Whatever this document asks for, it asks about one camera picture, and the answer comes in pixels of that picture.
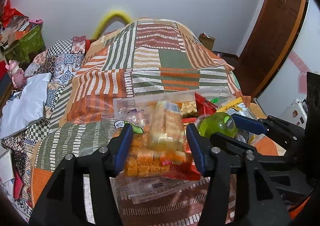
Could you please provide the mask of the gold brown snack bag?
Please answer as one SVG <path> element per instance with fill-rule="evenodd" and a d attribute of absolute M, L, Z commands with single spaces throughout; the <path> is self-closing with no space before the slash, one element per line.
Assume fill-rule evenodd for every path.
<path fill-rule="evenodd" d="M 228 115 L 238 114 L 240 116 L 257 120 L 257 117 L 252 113 L 252 111 L 247 108 L 242 100 L 242 98 L 230 101 L 225 106 L 219 108 L 217 112 L 224 112 Z M 237 140 L 243 143 L 251 144 L 255 140 L 255 135 L 252 132 L 245 131 L 238 128 L 238 134 L 236 136 Z"/>

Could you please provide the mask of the green jelly cup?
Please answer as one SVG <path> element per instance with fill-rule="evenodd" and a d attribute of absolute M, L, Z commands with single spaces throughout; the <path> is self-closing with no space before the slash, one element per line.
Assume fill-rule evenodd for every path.
<path fill-rule="evenodd" d="M 225 112 L 216 112 L 212 115 L 201 115 L 195 121 L 195 126 L 199 134 L 205 138 L 210 138 L 217 132 L 235 138 L 238 129 L 233 118 Z"/>

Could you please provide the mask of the rectangular biscuit pack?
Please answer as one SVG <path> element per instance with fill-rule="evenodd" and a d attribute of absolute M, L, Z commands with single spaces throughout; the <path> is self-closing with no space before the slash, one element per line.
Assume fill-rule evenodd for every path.
<path fill-rule="evenodd" d="M 182 151 L 184 142 L 179 106 L 165 100 L 158 101 L 151 113 L 149 147 L 155 151 Z"/>

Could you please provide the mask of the orange cracker snack bag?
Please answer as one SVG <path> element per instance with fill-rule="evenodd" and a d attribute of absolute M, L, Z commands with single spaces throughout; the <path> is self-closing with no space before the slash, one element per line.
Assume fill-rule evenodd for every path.
<path fill-rule="evenodd" d="M 198 180 L 200 175 L 193 166 L 191 153 L 187 151 L 186 137 L 182 151 L 155 151 L 149 147 L 150 119 L 151 113 L 141 109 L 133 109 L 124 114 L 101 114 L 101 120 L 111 132 L 112 138 L 119 136 L 126 124 L 132 127 L 133 137 L 122 169 L 124 175 L 136 178 L 163 176 Z"/>

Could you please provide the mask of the red white snack packets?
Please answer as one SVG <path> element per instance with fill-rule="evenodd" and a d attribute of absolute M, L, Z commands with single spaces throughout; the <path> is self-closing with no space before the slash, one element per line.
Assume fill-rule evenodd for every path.
<path fill-rule="evenodd" d="M 212 115 L 216 113 L 217 106 L 198 93 L 195 93 L 195 102 L 199 115 Z"/>

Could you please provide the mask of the clear plastic storage bin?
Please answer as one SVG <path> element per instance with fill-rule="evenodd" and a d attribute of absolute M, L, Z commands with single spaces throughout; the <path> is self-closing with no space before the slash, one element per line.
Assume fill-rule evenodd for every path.
<path fill-rule="evenodd" d="M 134 136 L 123 172 L 114 181 L 117 194 L 143 203 L 195 185 L 186 126 L 205 114 L 196 106 L 202 96 L 216 109 L 235 99 L 228 87 L 207 87 L 113 100 L 116 131 L 129 123 Z"/>

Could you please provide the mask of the white pillow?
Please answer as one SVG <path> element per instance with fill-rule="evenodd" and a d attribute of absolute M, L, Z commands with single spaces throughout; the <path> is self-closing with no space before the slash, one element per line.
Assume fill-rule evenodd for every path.
<path fill-rule="evenodd" d="M 25 130 L 44 117 L 51 76 L 51 73 L 43 73 L 28 78 L 20 98 L 6 102 L 2 108 L 1 139 Z"/>

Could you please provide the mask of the brown paper bag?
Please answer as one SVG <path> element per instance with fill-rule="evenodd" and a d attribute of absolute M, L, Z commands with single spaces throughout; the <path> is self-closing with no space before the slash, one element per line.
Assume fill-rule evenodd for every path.
<path fill-rule="evenodd" d="M 211 37 L 205 33 L 199 35 L 199 41 L 206 47 L 208 50 L 212 51 L 215 43 L 215 38 Z"/>

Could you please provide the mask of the brown wooden door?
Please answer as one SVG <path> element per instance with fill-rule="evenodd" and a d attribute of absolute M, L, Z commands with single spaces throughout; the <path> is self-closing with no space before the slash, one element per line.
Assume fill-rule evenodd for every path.
<path fill-rule="evenodd" d="M 309 0 L 264 0 L 235 74 L 243 95 L 258 97 L 285 62 Z"/>

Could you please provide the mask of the striped patchwork blanket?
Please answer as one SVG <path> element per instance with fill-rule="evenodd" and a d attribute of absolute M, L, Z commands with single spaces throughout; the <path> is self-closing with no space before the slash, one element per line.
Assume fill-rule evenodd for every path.
<path fill-rule="evenodd" d="M 33 203 L 67 153 L 84 156 L 107 144 L 101 114 L 113 112 L 114 99 L 225 86 L 249 106 L 233 70 L 171 20 L 139 19 L 89 44 L 59 126 L 35 147 Z"/>

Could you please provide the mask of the pink plush toy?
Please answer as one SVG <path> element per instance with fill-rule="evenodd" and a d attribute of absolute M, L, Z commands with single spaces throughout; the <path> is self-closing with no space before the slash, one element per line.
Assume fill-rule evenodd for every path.
<path fill-rule="evenodd" d="M 16 60 L 9 60 L 9 63 L 5 65 L 13 84 L 13 87 L 21 91 L 26 82 L 27 78 L 24 76 L 24 71 L 19 67 L 19 62 Z"/>

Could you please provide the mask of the checkered patchwork quilt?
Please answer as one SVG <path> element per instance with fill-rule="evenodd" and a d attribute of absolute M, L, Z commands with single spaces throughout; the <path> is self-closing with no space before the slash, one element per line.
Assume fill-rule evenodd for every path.
<path fill-rule="evenodd" d="M 35 57 L 25 71 L 31 78 L 37 74 L 50 73 L 47 100 L 43 118 L 12 136 L 4 138 L 2 146 L 11 149 L 13 164 L 22 179 L 22 191 L 18 197 L 10 197 L 17 211 L 25 217 L 31 215 L 31 155 L 36 143 L 44 139 L 59 126 L 72 89 L 72 79 L 80 70 L 86 52 L 86 37 L 58 40 L 55 45 Z"/>

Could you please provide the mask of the green cardboard box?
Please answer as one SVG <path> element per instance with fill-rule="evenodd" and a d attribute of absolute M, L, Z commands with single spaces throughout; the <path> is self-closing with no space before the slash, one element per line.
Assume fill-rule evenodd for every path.
<path fill-rule="evenodd" d="M 29 54 L 38 53 L 44 49 L 45 43 L 42 37 L 40 25 L 36 25 L 20 39 L 13 42 L 10 47 L 4 50 L 7 60 L 16 60 L 23 63 L 30 63 Z"/>

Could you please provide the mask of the yellow curved headboard tube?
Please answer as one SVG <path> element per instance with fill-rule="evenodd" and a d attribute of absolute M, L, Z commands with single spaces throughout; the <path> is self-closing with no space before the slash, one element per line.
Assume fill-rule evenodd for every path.
<path fill-rule="evenodd" d="M 92 34 L 92 40 L 99 39 L 99 36 L 106 30 L 106 28 L 111 25 L 114 21 L 119 21 L 124 25 L 131 23 L 132 18 L 122 10 L 112 10 L 108 12 L 102 20 L 99 22 L 95 31 Z"/>

